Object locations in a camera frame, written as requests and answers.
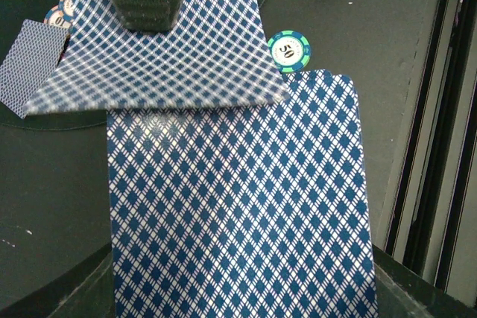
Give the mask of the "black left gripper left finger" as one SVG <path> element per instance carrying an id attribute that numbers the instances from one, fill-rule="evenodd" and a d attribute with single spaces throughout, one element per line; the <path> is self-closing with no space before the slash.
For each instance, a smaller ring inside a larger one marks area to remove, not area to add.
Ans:
<path id="1" fill-rule="evenodd" d="M 1 309 L 2 317 L 113 317 L 111 244 L 61 277 Z"/>

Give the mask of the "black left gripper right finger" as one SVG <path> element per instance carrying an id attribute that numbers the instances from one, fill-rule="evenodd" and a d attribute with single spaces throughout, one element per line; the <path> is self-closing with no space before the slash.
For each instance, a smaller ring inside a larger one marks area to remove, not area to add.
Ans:
<path id="1" fill-rule="evenodd" d="M 475 317 L 476 309 L 452 298 L 373 247 L 380 317 Z"/>

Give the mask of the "blue card being dealt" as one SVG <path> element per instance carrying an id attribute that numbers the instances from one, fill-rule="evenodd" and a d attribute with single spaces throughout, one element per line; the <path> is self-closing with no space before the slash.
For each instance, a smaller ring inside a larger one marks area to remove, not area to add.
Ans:
<path id="1" fill-rule="evenodd" d="M 29 115 L 89 109 L 245 106 L 288 95 L 257 0 L 184 0 L 164 34 L 126 29 L 112 0 L 74 0 L 66 56 Z"/>

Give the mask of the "blue white chip seat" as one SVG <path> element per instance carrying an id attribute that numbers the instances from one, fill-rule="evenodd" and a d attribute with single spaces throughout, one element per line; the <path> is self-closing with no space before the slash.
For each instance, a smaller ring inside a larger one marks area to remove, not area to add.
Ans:
<path id="1" fill-rule="evenodd" d="M 71 27 L 71 22 L 66 19 L 58 5 L 54 6 L 47 12 L 43 19 L 43 23 L 65 29 Z"/>

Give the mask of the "blue card seat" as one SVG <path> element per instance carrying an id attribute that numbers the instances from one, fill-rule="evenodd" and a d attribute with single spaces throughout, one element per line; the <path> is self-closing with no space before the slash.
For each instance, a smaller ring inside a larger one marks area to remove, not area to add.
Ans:
<path id="1" fill-rule="evenodd" d="M 63 52 L 65 28 L 25 20 L 1 64 L 1 102 L 20 118 L 25 104 L 56 68 Z"/>

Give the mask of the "green poker chip stack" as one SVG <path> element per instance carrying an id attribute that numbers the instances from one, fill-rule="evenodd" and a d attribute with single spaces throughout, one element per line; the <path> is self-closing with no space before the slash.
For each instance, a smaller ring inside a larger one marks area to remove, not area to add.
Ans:
<path id="1" fill-rule="evenodd" d="M 297 31 L 285 30 L 268 40 L 271 56 L 282 73 L 303 69 L 309 62 L 312 48 L 307 38 Z"/>

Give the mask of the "blue playing card deck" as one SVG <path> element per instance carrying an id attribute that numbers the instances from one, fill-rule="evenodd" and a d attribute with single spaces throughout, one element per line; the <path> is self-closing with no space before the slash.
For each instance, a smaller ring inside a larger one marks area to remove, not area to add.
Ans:
<path id="1" fill-rule="evenodd" d="M 264 106 L 107 113 L 117 317 L 377 317 L 352 80 Z"/>

